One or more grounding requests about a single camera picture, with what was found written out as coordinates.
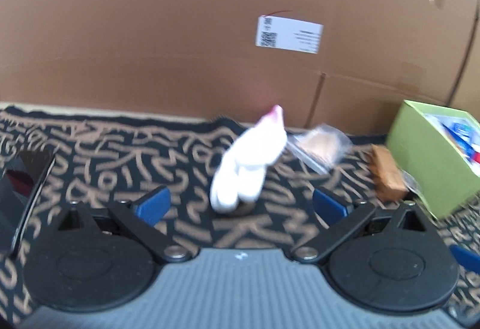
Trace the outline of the copper cosmetic box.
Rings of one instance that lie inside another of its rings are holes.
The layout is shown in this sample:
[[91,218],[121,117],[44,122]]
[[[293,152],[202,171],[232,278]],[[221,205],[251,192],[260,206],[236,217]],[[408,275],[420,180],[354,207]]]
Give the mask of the copper cosmetic box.
[[370,170],[377,197],[382,202],[402,201],[408,194],[404,178],[390,150],[383,145],[372,145]]

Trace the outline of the black tape roll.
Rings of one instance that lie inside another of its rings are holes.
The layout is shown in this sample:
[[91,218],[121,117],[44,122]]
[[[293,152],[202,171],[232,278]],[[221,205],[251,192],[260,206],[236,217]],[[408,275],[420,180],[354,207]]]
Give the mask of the black tape roll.
[[408,191],[412,192],[414,195],[419,197],[422,193],[422,189],[418,184],[418,182],[416,182],[414,177],[412,177],[411,174],[409,174],[408,172],[402,170],[401,173],[402,173],[404,184],[408,188]]

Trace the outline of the white glove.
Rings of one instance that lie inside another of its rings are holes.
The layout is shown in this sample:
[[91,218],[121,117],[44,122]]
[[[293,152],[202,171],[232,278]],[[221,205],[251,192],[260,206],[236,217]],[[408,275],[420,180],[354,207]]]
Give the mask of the white glove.
[[276,104],[255,126],[244,131],[225,151],[210,187],[216,213],[232,213],[260,198],[267,169],[287,145],[283,108]]

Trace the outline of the blue medicine box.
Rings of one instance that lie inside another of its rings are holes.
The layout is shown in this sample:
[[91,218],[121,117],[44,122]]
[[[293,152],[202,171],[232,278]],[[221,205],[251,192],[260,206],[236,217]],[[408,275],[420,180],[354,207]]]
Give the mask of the blue medicine box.
[[479,131],[468,119],[440,115],[439,121],[469,145],[479,145]]

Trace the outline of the red tape roll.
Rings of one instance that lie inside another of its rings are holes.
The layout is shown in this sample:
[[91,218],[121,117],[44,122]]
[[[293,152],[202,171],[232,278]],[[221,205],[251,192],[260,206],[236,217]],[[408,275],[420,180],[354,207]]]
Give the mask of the red tape roll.
[[470,162],[480,163],[480,152],[476,149],[468,150],[467,156]]

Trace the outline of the clear bag of sticks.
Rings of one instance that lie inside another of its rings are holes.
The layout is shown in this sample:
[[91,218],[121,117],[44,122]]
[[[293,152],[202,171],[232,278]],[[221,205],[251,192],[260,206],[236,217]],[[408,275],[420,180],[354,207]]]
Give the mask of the clear bag of sticks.
[[320,124],[302,134],[287,136],[287,149],[318,174],[329,174],[352,150],[353,143],[341,130]]

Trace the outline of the patterned black tan blanket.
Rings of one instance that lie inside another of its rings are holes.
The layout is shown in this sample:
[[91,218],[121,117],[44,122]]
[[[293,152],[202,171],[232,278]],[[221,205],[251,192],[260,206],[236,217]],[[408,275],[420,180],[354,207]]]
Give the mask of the patterned black tan blanket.
[[[209,190],[242,126],[1,111],[1,175],[20,150],[55,156],[16,258],[1,255],[4,328],[476,328],[479,205],[445,221],[383,205],[368,168],[383,135],[356,135],[327,175],[290,153],[254,206],[212,211]],[[154,227],[133,202],[158,186]],[[354,205],[329,227],[312,193]]]

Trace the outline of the green cardboard box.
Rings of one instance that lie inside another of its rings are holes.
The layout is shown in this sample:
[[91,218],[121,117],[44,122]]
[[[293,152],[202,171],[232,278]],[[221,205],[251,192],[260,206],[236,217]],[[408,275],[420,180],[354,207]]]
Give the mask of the green cardboard box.
[[386,139],[400,169],[418,183],[420,198],[437,219],[444,219],[479,193],[479,168],[448,138],[439,119],[479,123],[463,110],[404,101]]

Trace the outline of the black smartphone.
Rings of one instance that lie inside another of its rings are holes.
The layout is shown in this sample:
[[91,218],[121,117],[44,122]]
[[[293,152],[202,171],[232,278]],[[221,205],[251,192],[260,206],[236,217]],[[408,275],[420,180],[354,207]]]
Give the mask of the black smartphone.
[[53,152],[20,150],[1,176],[1,255],[14,259],[41,188],[55,161]]

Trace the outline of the large brown cardboard sheet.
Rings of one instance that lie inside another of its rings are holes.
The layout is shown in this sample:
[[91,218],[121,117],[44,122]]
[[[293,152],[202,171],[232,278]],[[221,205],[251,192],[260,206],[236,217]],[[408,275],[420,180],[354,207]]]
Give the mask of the large brown cardboard sheet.
[[[317,54],[256,46],[260,16],[323,26]],[[1,99],[387,132],[450,102],[479,0],[1,0]]]

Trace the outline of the white shipping label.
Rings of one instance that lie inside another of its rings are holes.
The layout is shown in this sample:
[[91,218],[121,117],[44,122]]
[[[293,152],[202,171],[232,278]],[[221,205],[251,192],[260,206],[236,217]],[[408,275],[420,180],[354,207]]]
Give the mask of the white shipping label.
[[322,32],[321,24],[277,16],[260,16],[256,46],[317,54]]

